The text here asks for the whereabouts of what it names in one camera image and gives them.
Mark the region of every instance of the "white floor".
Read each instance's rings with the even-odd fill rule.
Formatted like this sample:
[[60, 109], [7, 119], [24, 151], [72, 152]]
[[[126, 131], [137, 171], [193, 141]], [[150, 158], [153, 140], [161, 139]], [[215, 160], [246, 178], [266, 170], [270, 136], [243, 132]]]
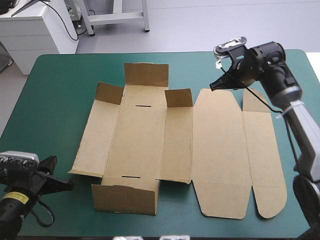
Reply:
[[[110, 12], [109, 0], [87, 0], [96, 14]], [[145, 53], [212, 51], [238, 36], [248, 47], [268, 41], [307, 54], [320, 79], [320, 0], [148, 0], [151, 31], [144, 24], [95, 27], [80, 36], [77, 53]], [[124, 0], [123, 9], [141, 9], [140, 0]], [[0, 135], [27, 76], [14, 64], [0, 73]]]

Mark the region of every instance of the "cabinet drawer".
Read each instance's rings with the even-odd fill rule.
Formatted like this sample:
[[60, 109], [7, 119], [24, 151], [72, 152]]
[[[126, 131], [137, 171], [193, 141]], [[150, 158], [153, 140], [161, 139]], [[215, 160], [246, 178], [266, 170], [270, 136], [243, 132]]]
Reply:
[[57, 48], [50, 35], [0, 36], [0, 42], [8, 51]]
[[18, 50], [8, 51], [23, 74], [30, 74], [37, 58], [45, 54], [58, 54], [58, 50]]
[[0, 22], [0, 36], [50, 35], [43, 19]]

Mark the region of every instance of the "green table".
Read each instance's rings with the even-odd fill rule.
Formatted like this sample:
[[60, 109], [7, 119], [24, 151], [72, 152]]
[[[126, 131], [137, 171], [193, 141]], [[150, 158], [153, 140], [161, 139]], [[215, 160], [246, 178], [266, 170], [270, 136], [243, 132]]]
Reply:
[[[287, 63], [305, 94], [303, 100], [320, 122], [320, 84], [304, 52], [288, 50]], [[0, 139], [0, 151], [37, 153], [40, 159], [57, 155], [55, 175], [67, 179], [91, 106], [97, 82], [118, 86], [125, 83], [123, 63], [170, 64], [169, 87], [191, 88], [195, 100], [201, 88], [208, 88], [222, 72], [215, 69], [212, 52], [120, 53], [43, 55], [17, 101]], [[262, 90], [256, 82], [253, 87]], [[242, 90], [233, 91], [242, 105]], [[156, 237], [187, 234], [192, 237], [296, 237], [308, 228], [292, 190], [294, 159], [284, 121], [274, 122], [280, 157], [287, 184], [285, 208], [272, 219], [257, 214], [251, 193], [243, 220], [202, 215], [192, 184], [162, 181], [156, 216], [95, 211], [91, 184], [99, 179], [75, 175], [72, 192], [43, 196], [56, 213], [50, 228], [38, 226], [33, 216], [25, 220], [21, 235], [28, 236], [129, 236]], [[44, 210], [36, 208], [45, 218]]]

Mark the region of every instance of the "white cable tie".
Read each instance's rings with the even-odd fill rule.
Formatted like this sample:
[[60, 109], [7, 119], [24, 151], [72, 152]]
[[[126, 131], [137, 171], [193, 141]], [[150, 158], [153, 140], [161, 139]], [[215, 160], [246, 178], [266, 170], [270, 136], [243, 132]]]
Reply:
[[277, 118], [277, 119], [283, 118], [284, 115], [286, 115], [286, 113], [288, 113], [291, 109], [293, 109], [293, 108], [296, 107], [296, 106], [304, 105], [304, 104], [305, 104], [305, 103], [304, 103], [303, 101], [293, 102], [293, 103], [291, 103], [290, 106], [288, 106], [288, 107], [283, 111], [283, 113], [278, 114], [275, 118]]

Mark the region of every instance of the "unfolded cardboard box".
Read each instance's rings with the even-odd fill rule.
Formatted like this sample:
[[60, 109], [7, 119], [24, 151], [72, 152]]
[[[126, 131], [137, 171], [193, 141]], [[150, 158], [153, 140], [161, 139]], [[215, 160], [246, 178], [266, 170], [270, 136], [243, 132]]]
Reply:
[[125, 63], [125, 87], [100, 82], [70, 173], [92, 185], [101, 211], [155, 215], [159, 181], [193, 181], [206, 216], [242, 219], [253, 186], [270, 218], [287, 190], [271, 114], [247, 93], [169, 90], [167, 64]]

